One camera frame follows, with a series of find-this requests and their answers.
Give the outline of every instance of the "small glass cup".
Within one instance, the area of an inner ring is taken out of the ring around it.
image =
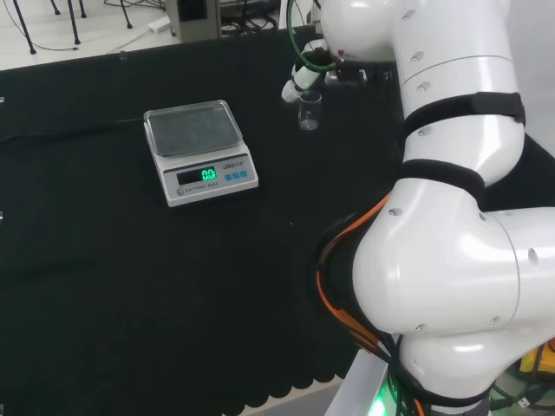
[[[316,130],[320,124],[322,95],[317,91],[304,91],[298,102],[298,125],[302,130]]]

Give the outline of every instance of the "black tablecloth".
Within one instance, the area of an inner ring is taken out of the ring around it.
[[[382,94],[338,89],[302,133],[280,100],[293,62],[280,32],[0,73],[0,137],[223,99],[260,177],[168,208],[140,122],[0,145],[5,414],[234,414],[346,374],[356,350],[307,296],[307,262],[392,187],[401,126]],[[554,179],[528,140],[486,207],[555,205]]]

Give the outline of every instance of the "yellow object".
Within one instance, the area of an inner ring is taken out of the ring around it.
[[[531,373],[534,369],[534,362],[536,361],[536,354],[538,353],[538,349],[534,349],[531,353],[528,353],[524,357],[522,357],[522,361],[520,362],[520,371],[523,373]],[[555,374],[555,352],[549,347],[549,345],[545,345],[544,352],[541,355],[541,362],[539,363],[540,373],[553,373]]]

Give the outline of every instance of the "white wall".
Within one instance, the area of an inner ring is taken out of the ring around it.
[[[297,3],[306,16],[312,0]],[[280,28],[286,26],[285,5],[283,0]],[[294,26],[301,24],[295,6],[291,19]],[[555,156],[555,0],[513,0],[507,28],[526,105],[526,131]]]

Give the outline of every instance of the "white cable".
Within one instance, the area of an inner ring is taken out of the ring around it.
[[[133,43],[133,42],[138,41],[138,40],[141,39],[144,35],[147,35],[147,34],[149,34],[149,33],[153,33],[152,29],[148,29],[146,32],[144,32],[144,33],[138,35],[137,37],[135,37],[135,38],[133,38],[133,39],[131,39],[129,42],[124,43],[124,44],[122,44],[122,45],[120,45],[120,46],[117,46],[117,47],[113,48],[112,50],[108,51],[108,52],[106,53],[106,55],[109,55],[109,54],[115,52],[115,51],[118,50],[118,49],[125,48],[127,45],[129,45],[129,44],[131,44],[131,43]]]

